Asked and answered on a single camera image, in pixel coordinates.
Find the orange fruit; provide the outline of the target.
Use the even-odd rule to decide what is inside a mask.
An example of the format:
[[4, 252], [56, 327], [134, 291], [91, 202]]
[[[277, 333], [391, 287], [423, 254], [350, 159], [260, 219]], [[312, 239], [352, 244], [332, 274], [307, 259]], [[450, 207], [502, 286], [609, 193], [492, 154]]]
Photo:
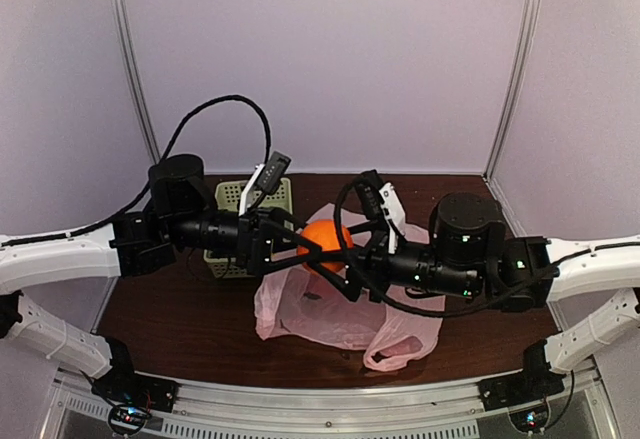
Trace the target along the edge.
[[[353, 248], [354, 241], [352, 239], [351, 233], [344, 225], [341, 227], [343, 238], [346, 242], [347, 248]], [[333, 252], [340, 250], [340, 244], [333, 220], [320, 219], [313, 221], [302, 230], [301, 235], [311, 242], [318, 244], [321, 247], [322, 251]], [[296, 252], [297, 255], [303, 255], [309, 252], [309, 250], [303, 246], [298, 246]], [[328, 262], [322, 263], [321, 266], [326, 268], [330, 272], [337, 274], [344, 269], [345, 264], [340, 262]], [[309, 273], [317, 274], [307, 263], [303, 264], [303, 267]]]

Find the pink plastic bag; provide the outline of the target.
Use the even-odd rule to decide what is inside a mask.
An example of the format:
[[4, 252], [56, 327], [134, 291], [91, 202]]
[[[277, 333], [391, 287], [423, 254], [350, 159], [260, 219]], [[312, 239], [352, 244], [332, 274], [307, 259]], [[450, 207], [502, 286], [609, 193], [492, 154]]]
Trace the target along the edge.
[[371, 302], [365, 292], [350, 302], [301, 265], [265, 276], [253, 302], [255, 331], [261, 339], [296, 336], [361, 351], [363, 366], [383, 373], [431, 354], [443, 323]]

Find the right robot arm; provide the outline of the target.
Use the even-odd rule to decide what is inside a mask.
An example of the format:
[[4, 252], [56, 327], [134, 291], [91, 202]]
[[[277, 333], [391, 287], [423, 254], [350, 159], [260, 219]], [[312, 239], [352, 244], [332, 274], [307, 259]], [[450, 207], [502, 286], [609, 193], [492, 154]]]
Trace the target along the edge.
[[472, 194], [445, 196], [433, 209], [429, 241], [402, 234], [400, 209], [365, 199], [364, 223], [345, 228], [339, 213], [302, 231], [299, 256], [349, 300], [361, 290], [413, 315], [446, 318], [391, 297], [392, 285], [418, 294], [464, 299], [461, 317], [482, 310], [526, 312], [556, 300], [606, 290], [612, 297], [572, 328], [542, 339], [523, 354], [513, 378], [519, 399], [535, 399], [587, 357], [639, 323], [639, 242], [571, 242], [545, 237], [507, 238], [498, 202]]

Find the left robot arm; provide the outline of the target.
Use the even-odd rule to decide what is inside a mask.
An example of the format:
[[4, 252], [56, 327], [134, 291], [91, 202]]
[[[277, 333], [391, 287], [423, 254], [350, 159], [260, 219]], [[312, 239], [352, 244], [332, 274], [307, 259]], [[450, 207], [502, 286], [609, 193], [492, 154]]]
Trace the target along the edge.
[[281, 208], [222, 210], [204, 181], [203, 160], [179, 154], [148, 172], [150, 200], [140, 212], [105, 223], [42, 236], [1, 240], [1, 336], [77, 368], [123, 403], [144, 392], [124, 343], [69, 325], [27, 297], [25, 289], [81, 278], [126, 278], [156, 272], [185, 249], [219, 252], [260, 276], [297, 264], [272, 253], [305, 248], [316, 262], [320, 246], [297, 234], [303, 222]]

